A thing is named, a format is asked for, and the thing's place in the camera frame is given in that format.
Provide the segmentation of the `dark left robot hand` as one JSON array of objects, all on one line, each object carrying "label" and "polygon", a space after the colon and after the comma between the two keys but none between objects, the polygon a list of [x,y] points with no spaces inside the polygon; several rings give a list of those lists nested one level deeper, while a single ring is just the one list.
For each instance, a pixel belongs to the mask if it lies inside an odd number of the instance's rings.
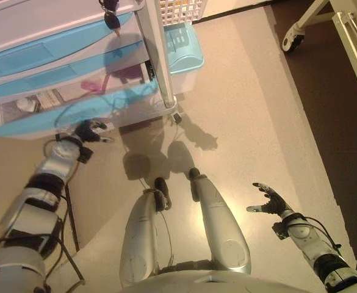
[{"label": "dark left robot hand", "polygon": [[72,137],[75,137],[82,143],[84,142],[101,142],[112,143],[114,140],[110,137],[100,136],[95,132],[96,129],[106,130],[107,126],[99,120],[84,120],[79,123],[74,131],[71,133]]}]

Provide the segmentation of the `dark right robot hand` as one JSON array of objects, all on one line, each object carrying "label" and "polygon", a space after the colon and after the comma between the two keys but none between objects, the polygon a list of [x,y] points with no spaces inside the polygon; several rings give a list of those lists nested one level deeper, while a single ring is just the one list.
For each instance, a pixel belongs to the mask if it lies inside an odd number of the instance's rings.
[{"label": "dark right robot hand", "polygon": [[286,212],[292,212],[292,208],[273,188],[263,183],[253,183],[252,185],[257,187],[258,190],[262,192],[269,200],[265,204],[259,206],[247,207],[247,212],[277,214],[281,218],[285,216]]}]

